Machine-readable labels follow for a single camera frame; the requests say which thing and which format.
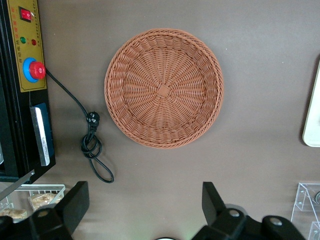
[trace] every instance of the woven rattan tray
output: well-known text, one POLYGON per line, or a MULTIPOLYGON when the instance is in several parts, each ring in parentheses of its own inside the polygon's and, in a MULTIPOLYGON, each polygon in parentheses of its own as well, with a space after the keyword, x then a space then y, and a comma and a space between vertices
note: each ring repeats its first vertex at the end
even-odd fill
POLYGON ((193 35, 159 28, 127 41, 104 81, 109 113, 129 138, 170 149, 204 134, 223 101, 223 75, 213 52, 193 35))

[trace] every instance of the blue button base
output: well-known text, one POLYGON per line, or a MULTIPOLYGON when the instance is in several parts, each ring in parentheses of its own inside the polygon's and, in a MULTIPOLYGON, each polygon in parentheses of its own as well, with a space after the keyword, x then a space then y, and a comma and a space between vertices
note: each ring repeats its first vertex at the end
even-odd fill
POLYGON ((23 74, 25 76, 25 78, 30 82, 30 83, 36 83, 38 82, 38 79, 34 79, 31 74, 30 74, 30 64, 32 62, 36 62, 37 60, 35 60, 33 57, 28 57, 26 60, 24 60, 23 62, 23 74))

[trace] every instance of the red button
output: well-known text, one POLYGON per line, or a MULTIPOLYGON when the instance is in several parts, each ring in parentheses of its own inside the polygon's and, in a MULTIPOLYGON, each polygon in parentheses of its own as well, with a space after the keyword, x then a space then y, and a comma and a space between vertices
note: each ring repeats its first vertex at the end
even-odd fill
POLYGON ((29 67, 30 75, 34 79, 43 79, 46 76, 46 68, 39 61, 33 61, 29 67))
POLYGON ((31 12, 27 9, 20 8, 20 15, 23 20, 27 20, 31 22, 31 12))

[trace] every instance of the basket center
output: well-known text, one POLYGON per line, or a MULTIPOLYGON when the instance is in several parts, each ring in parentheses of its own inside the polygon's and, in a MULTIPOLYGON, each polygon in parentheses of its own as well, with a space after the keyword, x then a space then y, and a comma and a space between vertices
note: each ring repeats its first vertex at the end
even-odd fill
POLYGON ((170 93, 170 89, 166 85, 161 84, 156 94, 158 94, 160 97, 166 98, 168 97, 169 93, 170 93))

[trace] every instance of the black cable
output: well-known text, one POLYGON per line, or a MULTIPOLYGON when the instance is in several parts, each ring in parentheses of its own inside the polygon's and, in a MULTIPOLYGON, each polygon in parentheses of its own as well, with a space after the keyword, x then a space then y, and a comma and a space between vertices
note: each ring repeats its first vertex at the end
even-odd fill
POLYGON ((98 156, 102 152, 102 143, 95 135, 97 132, 97 128, 99 126, 100 116, 95 111, 87 113, 84 106, 79 102, 79 100, 68 90, 61 82, 59 82, 51 72, 46 68, 46 74, 52 78, 81 108, 82 112, 85 115, 86 122, 87 122, 87 134, 81 140, 81 151, 83 155, 89 160, 90 166, 94 172, 94 174, 103 182, 111 184, 115 181, 115 177, 112 171, 99 159, 98 156), (111 176, 111 180, 107 180, 103 178, 96 170, 92 160, 95 160, 98 164, 100 164, 111 176))

